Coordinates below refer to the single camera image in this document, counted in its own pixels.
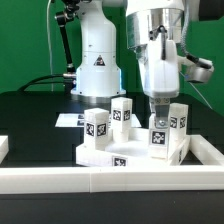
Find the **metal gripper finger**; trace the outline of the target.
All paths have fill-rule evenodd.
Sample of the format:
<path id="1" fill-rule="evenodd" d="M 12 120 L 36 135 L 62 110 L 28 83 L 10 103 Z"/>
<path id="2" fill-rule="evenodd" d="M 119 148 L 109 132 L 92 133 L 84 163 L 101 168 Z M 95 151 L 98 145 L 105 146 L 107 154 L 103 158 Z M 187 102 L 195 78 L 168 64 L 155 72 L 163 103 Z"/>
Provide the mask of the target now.
<path id="1" fill-rule="evenodd" d="M 151 98 L 150 109 L 155 115 L 154 122 L 156 128 L 167 128 L 169 125 L 169 98 Z"/>

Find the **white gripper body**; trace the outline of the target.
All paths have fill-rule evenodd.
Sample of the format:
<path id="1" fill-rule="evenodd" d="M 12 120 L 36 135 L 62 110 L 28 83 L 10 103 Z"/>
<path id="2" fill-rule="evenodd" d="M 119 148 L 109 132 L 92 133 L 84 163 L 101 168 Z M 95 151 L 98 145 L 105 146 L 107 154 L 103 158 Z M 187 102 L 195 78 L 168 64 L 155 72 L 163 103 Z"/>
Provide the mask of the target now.
<path id="1" fill-rule="evenodd" d="M 159 39 L 149 41 L 138 60 L 143 92 L 151 98 L 175 98 L 179 94 L 178 58 L 173 40 L 165 42 L 166 59 L 162 60 Z"/>

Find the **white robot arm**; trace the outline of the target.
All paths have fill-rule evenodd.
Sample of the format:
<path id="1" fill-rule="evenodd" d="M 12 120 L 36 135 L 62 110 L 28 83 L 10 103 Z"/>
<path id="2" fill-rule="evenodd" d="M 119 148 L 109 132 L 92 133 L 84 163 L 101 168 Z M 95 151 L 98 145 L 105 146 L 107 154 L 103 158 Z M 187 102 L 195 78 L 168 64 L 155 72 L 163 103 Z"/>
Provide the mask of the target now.
<path id="1" fill-rule="evenodd" d="M 207 82 L 213 62 L 186 50 L 191 19 L 198 17 L 202 0 L 63 0 L 65 18 L 77 17 L 82 31 L 82 63 L 75 92 L 84 97 L 112 97 L 119 93 L 116 67 L 116 28 L 103 8 L 126 8 L 127 47 L 138 60 L 143 92 L 149 97 L 154 125 L 169 125 L 169 100 L 179 94 L 179 69 L 188 66 L 186 80 Z"/>

